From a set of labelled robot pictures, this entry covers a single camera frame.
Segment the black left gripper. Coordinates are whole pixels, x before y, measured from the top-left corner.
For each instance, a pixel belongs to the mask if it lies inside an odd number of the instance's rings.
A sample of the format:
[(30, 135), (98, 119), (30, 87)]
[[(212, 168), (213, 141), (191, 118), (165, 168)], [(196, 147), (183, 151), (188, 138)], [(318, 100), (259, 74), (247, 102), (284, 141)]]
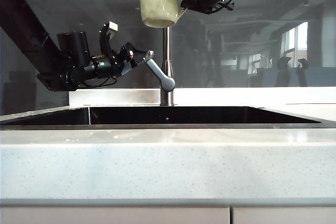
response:
[(119, 53), (112, 50), (111, 75), (123, 76), (137, 65), (153, 57), (154, 51), (136, 50), (134, 46), (128, 42), (121, 47)]

